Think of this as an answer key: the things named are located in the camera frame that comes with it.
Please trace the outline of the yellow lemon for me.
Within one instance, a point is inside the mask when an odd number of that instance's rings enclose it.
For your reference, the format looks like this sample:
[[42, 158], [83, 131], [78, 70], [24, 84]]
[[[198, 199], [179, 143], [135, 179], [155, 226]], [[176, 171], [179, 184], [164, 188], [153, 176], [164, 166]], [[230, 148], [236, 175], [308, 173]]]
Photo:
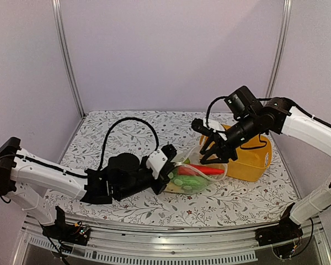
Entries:
[[178, 187], [174, 183], [168, 183], [164, 191], [176, 193], [178, 191]]

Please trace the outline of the green cucumber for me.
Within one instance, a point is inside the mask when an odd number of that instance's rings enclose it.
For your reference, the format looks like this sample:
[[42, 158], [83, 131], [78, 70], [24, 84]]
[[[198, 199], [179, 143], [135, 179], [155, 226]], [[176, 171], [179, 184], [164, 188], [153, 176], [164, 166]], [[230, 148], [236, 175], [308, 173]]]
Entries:
[[203, 191], [211, 182], [201, 176], [176, 175], [170, 183], [178, 187], [178, 194], [195, 194]]

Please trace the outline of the red carrot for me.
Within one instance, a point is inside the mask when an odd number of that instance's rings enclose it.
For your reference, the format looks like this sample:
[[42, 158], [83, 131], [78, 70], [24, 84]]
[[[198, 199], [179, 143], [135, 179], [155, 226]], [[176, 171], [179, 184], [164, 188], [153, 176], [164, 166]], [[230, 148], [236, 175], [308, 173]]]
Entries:
[[178, 167], [178, 174], [186, 176], [200, 176], [203, 175], [221, 175], [224, 174], [224, 169], [218, 169], [213, 167], [185, 164]]

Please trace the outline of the clear zip top bag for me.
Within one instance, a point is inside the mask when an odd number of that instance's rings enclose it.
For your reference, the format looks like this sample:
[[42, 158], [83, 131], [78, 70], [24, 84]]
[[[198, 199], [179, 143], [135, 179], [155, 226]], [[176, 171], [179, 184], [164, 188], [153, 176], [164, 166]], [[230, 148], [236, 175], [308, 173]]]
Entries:
[[193, 195], [225, 178], [227, 164], [202, 165], [200, 149], [200, 146], [195, 146], [172, 159], [175, 167], [168, 175], [170, 182], [165, 192]]

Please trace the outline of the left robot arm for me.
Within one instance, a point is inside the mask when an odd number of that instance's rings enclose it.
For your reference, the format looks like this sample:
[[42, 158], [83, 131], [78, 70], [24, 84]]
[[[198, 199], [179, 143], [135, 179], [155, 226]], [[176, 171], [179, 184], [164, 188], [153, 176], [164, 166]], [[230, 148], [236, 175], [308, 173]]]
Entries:
[[177, 151], [165, 145], [141, 160], [131, 153], [111, 157], [104, 169], [75, 169], [37, 157], [21, 148], [20, 139], [9, 138], [0, 147], [0, 196], [19, 204], [60, 240], [71, 235], [63, 211], [47, 206], [30, 184], [63, 193], [92, 205], [111, 204], [152, 189], [163, 192], [174, 169]]

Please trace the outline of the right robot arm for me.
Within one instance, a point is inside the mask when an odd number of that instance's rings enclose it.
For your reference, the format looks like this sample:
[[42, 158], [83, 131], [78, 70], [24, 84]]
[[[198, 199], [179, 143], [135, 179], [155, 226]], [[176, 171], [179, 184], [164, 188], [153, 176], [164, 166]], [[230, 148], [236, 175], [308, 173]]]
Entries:
[[[298, 139], [331, 157], [331, 125], [303, 110], [285, 97], [259, 99], [246, 86], [222, 96], [236, 123], [229, 129], [208, 117], [194, 119], [191, 127], [207, 137], [200, 150], [201, 164], [235, 161], [237, 148], [255, 136], [274, 132]], [[301, 225], [331, 206], [331, 177], [309, 195], [290, 204], [279, 223], [257, 229], [259, 245], [283, 242], [303, 235]]]

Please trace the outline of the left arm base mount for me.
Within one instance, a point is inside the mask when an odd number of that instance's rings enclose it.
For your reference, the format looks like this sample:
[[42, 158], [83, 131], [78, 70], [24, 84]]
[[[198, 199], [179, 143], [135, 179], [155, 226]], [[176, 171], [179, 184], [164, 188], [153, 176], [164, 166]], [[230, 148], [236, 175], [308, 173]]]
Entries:
[[61, 223], [50, 226], [41, 225], [41, 227], [42, 233], [46, 237], [55, 239], [59, 242], [66, 242], [81, 246], [87, 245], [91, 232], [88, 225], [82, 225], [80, 222], [77, 223], [77, 226]]

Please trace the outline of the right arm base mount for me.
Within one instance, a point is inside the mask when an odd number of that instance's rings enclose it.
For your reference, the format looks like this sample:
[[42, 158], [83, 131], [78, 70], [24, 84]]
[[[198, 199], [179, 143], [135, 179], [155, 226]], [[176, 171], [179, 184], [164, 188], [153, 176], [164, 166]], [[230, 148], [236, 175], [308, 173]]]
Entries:
[[301, 225], [296, 225], [292, 221], [280, 221], [273, 226], [255, 230], [255, 240], [259, 246], [274, 245], [285, 241], [290, 243], [276, 246], [273, 248], [274, 255], [281, 259], [291, 258], [298, 248], [298, 243], [292, 240], [300, 239], [303, 236]]

